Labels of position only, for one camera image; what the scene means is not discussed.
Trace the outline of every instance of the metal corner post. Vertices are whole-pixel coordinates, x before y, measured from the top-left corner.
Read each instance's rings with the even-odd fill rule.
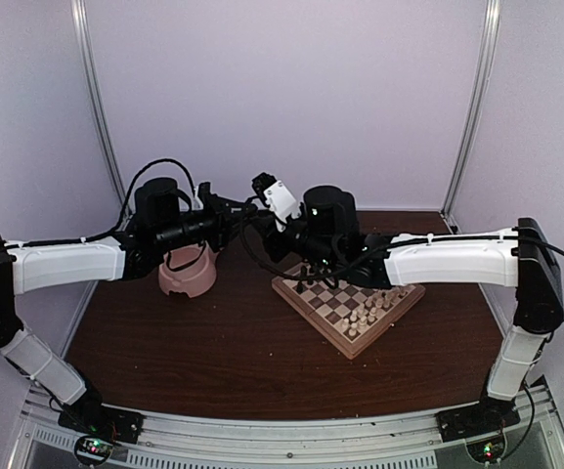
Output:
[[[466,163],[472,151],[475,133],[479,125],[481,109],[488,88],[488,81],[495,58],[497,38],[499,36],[500,0],[488,0],[486,5],[486,22],[481,38],[477,73],[473,84],[473,92],[468,107],[468,115],[457,152],[456,167],[449,184],[447,197],[442,208],[443,217],[449,222],[453,219],[453,209],[457,192],[461,185]]]
[[[95,61],[93,59],[93,51],[90,42],[90,32],[88,30],[88,22],[86,19],[86,2],[85,0],[71,0],[73,12],[73,23],[75,25],[75,33],[79,43],[79,49],[84,63],[84,71],[86,74],[86,84],[90,94],[91,104],[93,108],[93,116],[95,118],[95,127],[99,136],[99,142],[106,161],[108,175],[112,183],[112,188],[116,192],[116,196],[121,204],[125,202],[125,185],[123,178],[118,169],[114,148],[109,136],[108,123],[106,122],[106,113],[102,103],[102,97],[99,90],[99,81],[97,79],[97,70],[95,70]]]

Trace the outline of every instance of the pink bowl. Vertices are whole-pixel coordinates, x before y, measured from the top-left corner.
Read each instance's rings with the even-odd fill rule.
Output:
[[[191,262],[199,255],[201,248],[191,245],[171,251],[172,269]],[[216,256],[218,253],[212,252],[209,246],[205,246],[201,257],[191,266],[180,272],[171,272],[166,268],[167,256],[164,256],[164,263],[158,269],[158,280],[160,289],[169,294],[171,291],[186,293],[190,298],[202,295],[209,290],[216,281]]]

